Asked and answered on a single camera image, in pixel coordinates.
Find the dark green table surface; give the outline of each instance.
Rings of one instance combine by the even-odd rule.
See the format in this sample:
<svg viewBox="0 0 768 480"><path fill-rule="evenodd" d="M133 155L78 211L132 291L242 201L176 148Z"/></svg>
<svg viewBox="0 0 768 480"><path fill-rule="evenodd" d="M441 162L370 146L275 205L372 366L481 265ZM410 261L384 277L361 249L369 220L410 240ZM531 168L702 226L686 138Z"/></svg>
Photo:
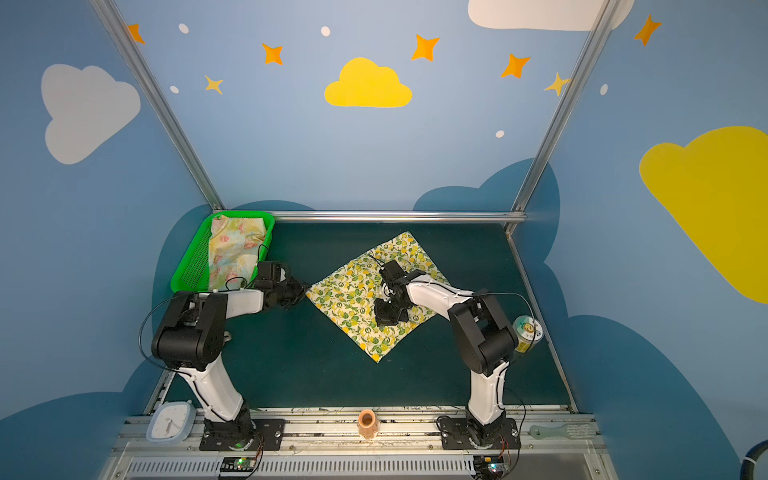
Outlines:
<svg viewBox="0 0 768 480"><path fill-rule="evenodd" d="M315 283L366 250L410 231L453 286L516 292L525 287L501 226L402 223L278 223L268 260ZM512 321L528 313L519 297L500 296ZM291 310L241 316L227 323L233 339L223 361L252 408L297 406L464 405L469 369L448 320L435 316L380 363L370 359L309 300ZM528 404L568 404L546 340L510 366L506 385ZM194 396L174 379L166 400ZM519 404L505 394L509 404Z"/></svg>

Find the yellow star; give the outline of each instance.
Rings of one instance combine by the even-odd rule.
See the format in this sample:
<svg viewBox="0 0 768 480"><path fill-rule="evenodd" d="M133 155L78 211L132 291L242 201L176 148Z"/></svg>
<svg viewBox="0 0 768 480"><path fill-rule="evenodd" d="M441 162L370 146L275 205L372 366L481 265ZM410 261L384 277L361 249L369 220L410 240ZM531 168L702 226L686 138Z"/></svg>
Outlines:
<svg viewBox="0 0 768 480"><path fill-rule="evenodd" d="M507 69L502 73L502 77L514 75L515 77L520 78L520 75L523 74L523 67L530 59L531 57L517 58L514 55L509 55L509 65L507 65Z"/></svg>
<svg viewBox="0 0 768 480"><path fill-rule="evenodd" d="M278 65L282 65L283 61L280 60L280 51L283 50L283 47L267 47L266 43L261 44L264 46L264 51L266 52L266 59L264 59L264 63L277 63Z"/></svg>
<svg viewBox="0 0 768 480"><path fill-rule="evenodd" d="M661 26L661 23L656 23L653 21L653 19L648 15L648 20L645 21L645 25L643 26L643 29L640 30L640 32L634 36L635 40L642 40L643 46L648 45L648 40L650 40L650 36L654 34L657 28Z"/></svg>
<svg viewBox="0 0 768 480"><path fill-rule="evenodd" d="M411 60L417 58L426 58L432 61L432 49L437 45L439 38L433 38L432 40L425 40L424 38L416 36L416 51L413 53Z"/></svg>
<svg viewBox="0 0 768 480"><path fill-rule="evenodd" d="M131 37L133 37L135 41L137 41L137 42L139 42L141 44L146 45L144 43L144 39L141 37L141 35L139 35L139 24L138 23L133 24L133 25L128 25L128 31L131 33Z"/></svg>
<svg viewBox="0 0 768 480"><path fill-rule="evenodd" d="M223 80L213 81L210 78L208 78L208 75L205 76L205 79L208 80L208 86L205 87L206 90L215 90L215 91L219 92L219 95L222 95L221 90L219 90L219 84Z"/></svg>
<svg viewBox="0 0 768 480"><path fill-rule="evenodd" d="M558 97L559 97L560 96L560 91L562 90L563 85L567 84L569 81L571 81L570 78L566 78L565 80L560 78L560 72L558 72L558 73L554 74L554 83L552 85L546 87L544 89L544 91L554 90L554 91L556 91L558 93Z"/></svg>

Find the orange star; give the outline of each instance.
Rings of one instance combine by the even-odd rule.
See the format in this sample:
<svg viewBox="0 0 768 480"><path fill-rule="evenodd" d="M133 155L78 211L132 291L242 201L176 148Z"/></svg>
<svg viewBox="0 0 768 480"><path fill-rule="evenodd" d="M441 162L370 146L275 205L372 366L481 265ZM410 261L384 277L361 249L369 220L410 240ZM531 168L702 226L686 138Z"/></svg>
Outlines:
<svg viewBox="0 0 768 480"><path fill-rule="evenodd" d="M146 45L144 43L144 39L141 37L141 35L139 35L139 24L138 23L134 24L134 25L128 25L128 31L131 33L131 37L133 37L135 41L137 41L137 42L139 42L141 44Z"/></svg>
<svg viewBox="0 0 768 480"><path fill-rule="evenodd" d="M634 36L635 40L642 40L643 46L648 45L648 40L650 39L650 36L654 34L657 28L661 26L661 23L656 23L651 19L650 15L648 15L648 20L645 21L645 25L643 26L643 29L640 30L640 32Z"/></svg>
<svg viewBox="0 0 768 480"><path fill-rule="evenodd" d="M507 65L507 69L502 73L502 77L514 75L515 77L520 78L520 75L523 74L523 67L530 59L531 57L517 58L514 55L509 55L509 65Z"/></svg>
<svg viewBox="0 0 768 480"><path fill-rule="evenodd" d="M280 60L280 51L283 50L283 47L267 47L266 43L261 44L264 46L264 51L266 52L266 58L264 59L264 63L276 63L278 65L282 65L283 61Z"/></svg>
<svg viewBox="0 0 768 480"><path fill-rule="evenodd" d="M435 48L435 45L437 45L439 38L433 38L432 40L425 40L424 38L416 36L416 51L413 54L413 57L411 60L416 60L417 58L426 58L429 61L432 61L432 49Z"/></svg>

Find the ventilation grille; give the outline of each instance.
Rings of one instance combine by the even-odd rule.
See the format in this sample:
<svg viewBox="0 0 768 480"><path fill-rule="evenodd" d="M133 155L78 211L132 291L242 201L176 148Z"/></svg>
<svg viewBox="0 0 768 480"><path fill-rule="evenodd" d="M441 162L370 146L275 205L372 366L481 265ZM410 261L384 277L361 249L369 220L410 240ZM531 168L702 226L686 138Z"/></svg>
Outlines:
<svg viewBox="0 0 768 480"><path fill-rule="evenodd" d="M221 460L194 457L134 457L127 478L216 478ZM467 455L328 455L263 458L253 477L343 477L351 475L474 475ZM221 478L237 478L224 473Z"/></svg>
<svg viewBox="0 0 768 480"><path fill-rule="evenodd" d="M440 457L398 455L386 457L265 458L256 475L344 476L344 475L419 475L474 474L472 461L463 456Z"/></svg>
<svg viewBox="0 0 768 480"><path fill-rule="evenodd" d="M128 478L216 478L221 460L191 457L134 457Z"/></svg>

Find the yellow cloud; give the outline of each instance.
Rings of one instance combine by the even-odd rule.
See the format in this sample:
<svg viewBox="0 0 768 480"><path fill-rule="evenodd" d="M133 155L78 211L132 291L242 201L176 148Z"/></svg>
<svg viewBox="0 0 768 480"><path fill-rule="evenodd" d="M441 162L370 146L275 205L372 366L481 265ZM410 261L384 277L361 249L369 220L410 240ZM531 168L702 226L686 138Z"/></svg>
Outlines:
<svg viewBox="0 0 768 480"><path fill-rule="evenodd" d="M768 303L768 135L724 127L687 147L659 144L640 175L728 283Z"/></svg>
<svg viewBox="0 0 768 480"><path fill-rule="evenodd" d="M326 87L326 101L337 107L402 107L412 96L394 70L379 67L368 58L348 61L339 81Z"/></svg>

